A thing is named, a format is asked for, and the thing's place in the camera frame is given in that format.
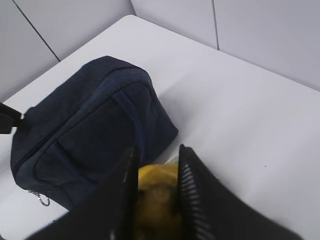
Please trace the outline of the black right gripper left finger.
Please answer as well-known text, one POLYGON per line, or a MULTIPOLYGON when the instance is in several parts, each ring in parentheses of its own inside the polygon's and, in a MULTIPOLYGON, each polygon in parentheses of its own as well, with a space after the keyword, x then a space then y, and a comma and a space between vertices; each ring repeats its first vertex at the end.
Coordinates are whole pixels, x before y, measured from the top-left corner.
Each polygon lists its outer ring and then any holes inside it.
POLYGON ((30 240, 131 240, 138 199, 139 151, 128 148, 95 192, 30 240))

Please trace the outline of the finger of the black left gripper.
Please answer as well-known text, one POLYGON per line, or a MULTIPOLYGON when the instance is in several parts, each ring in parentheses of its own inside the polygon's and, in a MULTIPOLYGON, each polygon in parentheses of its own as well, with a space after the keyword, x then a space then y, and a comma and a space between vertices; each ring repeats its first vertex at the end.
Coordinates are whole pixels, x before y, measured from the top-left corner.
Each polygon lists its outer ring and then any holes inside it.
POLYGON ((0 103, 0 134, 8 135, 13 128, 18 128, 24 124, 21 112, 0 103))

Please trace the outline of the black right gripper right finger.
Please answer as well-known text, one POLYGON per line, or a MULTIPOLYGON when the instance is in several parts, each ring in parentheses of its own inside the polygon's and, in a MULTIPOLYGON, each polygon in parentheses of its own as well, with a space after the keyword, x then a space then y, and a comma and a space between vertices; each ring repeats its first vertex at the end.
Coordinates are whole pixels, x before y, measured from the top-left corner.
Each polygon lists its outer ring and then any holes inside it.
POLYGON ((178 153, 177 197, 184 240, 301 239, 235 196, 183 144, 178 153))

